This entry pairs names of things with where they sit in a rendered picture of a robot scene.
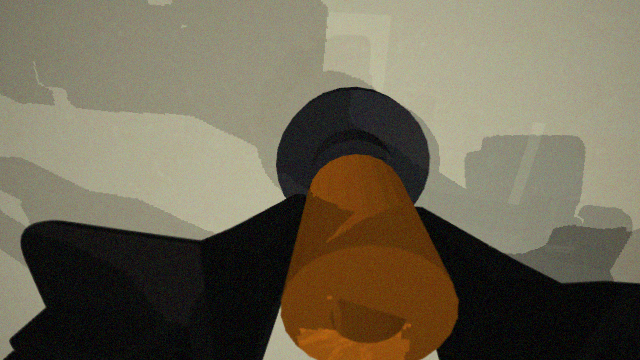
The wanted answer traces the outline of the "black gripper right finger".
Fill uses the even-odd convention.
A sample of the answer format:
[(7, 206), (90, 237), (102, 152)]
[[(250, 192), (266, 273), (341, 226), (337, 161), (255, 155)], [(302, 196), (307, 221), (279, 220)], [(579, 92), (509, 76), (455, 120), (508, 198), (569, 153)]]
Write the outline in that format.
[(640, 337), (639, 283), (560, 283), (415, 209), (459, 299), (439, 360), (595, 360), (612, 340)]

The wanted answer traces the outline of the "orange knob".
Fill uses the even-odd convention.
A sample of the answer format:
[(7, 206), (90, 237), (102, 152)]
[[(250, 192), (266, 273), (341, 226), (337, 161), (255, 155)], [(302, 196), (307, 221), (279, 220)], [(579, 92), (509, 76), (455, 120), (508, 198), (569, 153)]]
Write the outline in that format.
[(285, 331), (317, 360), (420, 360), (458, 317), (399, 176), (369, 155), (341, 156), (313, 178), (284, 286)]

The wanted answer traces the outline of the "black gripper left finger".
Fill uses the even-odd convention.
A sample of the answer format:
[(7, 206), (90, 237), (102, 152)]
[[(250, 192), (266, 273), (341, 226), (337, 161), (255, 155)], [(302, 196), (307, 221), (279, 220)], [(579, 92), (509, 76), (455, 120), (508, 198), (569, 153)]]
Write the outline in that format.
[(177, 322), (194, 360), (263, 360), (306, 195), (203, 240), (40, 221), (21, 235), (45, 307), (53, 301)]

